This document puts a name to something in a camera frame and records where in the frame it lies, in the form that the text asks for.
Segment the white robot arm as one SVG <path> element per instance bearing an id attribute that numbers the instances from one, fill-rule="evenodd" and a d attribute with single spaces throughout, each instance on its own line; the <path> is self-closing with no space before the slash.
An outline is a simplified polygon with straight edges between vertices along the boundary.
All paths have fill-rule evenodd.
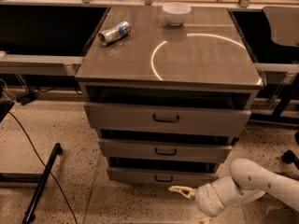
<path id="1" fill-rule="evenodd" d="M 230 174 L 197 189 L 171 186 L 169 190 L 194 200 L 199 211 L 208 217 L 218 216 L 232 204 L 254 202 L 265 193 L 299 211 L 299 181 L 243 158 L 233 160 L 229 171 Z"/>

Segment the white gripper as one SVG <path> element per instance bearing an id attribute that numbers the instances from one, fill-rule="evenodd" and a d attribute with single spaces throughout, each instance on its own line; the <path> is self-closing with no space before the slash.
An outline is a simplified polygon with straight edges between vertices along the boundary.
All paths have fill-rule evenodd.
<path id="1" fill-rule="evenodd" d="M 184 186 L 171 186 L 171 192 L 179 193 L 188 200 L 195 198 L 195 203 L 200 212 L 208 217 L 202 217 L 200 224 L 212 224 L 212 217 L 218 216 L 225 208 L 218 182 L 208 183 L 198 189 Z"/>

